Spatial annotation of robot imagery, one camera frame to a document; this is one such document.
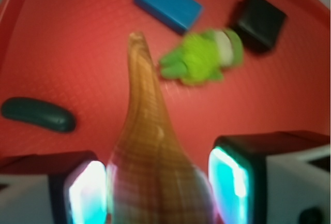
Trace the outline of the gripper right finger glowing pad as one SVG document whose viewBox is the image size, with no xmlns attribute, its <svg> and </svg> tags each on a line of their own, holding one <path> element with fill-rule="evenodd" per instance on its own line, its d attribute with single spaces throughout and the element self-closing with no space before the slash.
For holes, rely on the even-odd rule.
<svg viewBox="0 0 331 224">
<path fill-rule="evenodd" d="M 208 177 L 223 223 L 330 223 L 330 136 L 219 136 Z"/>
</svg>

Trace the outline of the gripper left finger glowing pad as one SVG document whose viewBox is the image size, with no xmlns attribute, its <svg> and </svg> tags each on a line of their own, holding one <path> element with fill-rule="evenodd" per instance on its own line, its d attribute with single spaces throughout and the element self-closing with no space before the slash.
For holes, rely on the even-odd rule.
<svg viewBox="0 0 331 224">
<path fill-rule="evenodd" d="M 106 167 L 91 151 L 1 158 L 1 223 L 106 223 Z"/>
</svg>

